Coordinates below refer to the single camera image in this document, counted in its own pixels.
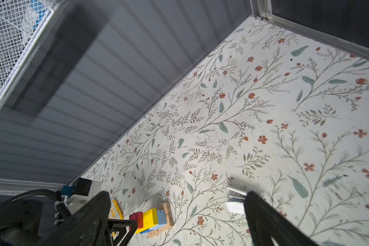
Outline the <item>magenta cube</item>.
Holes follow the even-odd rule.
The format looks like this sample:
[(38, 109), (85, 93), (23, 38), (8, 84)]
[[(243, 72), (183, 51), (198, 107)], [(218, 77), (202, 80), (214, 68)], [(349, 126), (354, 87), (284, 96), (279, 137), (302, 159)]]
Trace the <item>magenta cube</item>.
[(138, 229), (143, 228), (143, 212), (135, 212), (129, 215), (129, 219), (136, 221)]

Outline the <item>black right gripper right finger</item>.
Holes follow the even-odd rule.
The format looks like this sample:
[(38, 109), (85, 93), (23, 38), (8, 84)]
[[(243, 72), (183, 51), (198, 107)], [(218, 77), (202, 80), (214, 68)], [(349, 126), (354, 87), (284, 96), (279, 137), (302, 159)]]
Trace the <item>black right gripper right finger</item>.
[(262, 197), (249, 192), (244, 202), (252, 242), (256, 246), (315, 246), (311, 239), (278, 213)]

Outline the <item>light blue cube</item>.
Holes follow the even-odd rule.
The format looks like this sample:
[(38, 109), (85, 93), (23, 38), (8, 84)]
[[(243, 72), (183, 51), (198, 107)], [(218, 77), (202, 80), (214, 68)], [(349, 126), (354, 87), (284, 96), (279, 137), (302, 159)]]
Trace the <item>light blue cube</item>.
[(157, 210), (158, 224), (167, 224), (165, 210)]

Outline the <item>yellow rectangular block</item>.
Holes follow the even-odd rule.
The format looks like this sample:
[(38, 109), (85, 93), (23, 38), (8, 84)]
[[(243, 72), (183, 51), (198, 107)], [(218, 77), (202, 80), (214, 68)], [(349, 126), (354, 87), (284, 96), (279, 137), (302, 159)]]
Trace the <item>yellow rectangular block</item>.
[(142, 233), (158, 225), (157, 209), (152, 208), (146, 212), (138, 212), (137, 230), (135, 233)]

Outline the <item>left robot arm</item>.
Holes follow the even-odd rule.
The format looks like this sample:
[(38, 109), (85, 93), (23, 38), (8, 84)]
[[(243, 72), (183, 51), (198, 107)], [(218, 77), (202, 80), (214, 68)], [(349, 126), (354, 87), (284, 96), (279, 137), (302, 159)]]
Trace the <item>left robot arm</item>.
[(40, 236), (43, 203), (0, 204), (0, 246), (126, 246), (135, 220), (109, 219), (110, 197), (101, 192), (45, 236)]

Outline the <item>wood block with holes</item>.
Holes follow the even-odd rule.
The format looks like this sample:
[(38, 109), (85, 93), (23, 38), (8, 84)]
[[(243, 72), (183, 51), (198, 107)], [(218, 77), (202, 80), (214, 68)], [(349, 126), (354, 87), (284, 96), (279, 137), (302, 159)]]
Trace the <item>wood block with holes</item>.
[(174, 226), (169, 202), (164, 202), (157, 207), (157, 219), (158, 225), (150, 229), (150, 232), (147, 233), (148, 238), (156, 237)]

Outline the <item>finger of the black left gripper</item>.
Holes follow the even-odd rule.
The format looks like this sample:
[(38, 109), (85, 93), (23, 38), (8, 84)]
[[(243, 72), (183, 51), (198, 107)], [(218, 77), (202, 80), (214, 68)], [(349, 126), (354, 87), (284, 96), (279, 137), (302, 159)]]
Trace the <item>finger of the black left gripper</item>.
[(107, 245), (127, 246), (137, 229), (135, 220), (108, 219)]

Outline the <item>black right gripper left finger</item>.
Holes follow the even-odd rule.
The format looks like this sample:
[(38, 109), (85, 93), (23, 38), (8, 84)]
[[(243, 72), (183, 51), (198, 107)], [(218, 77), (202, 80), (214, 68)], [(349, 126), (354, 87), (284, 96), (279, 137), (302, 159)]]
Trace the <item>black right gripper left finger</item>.
[(101, 191), (36, 246), (110, 246), (110, 196)]

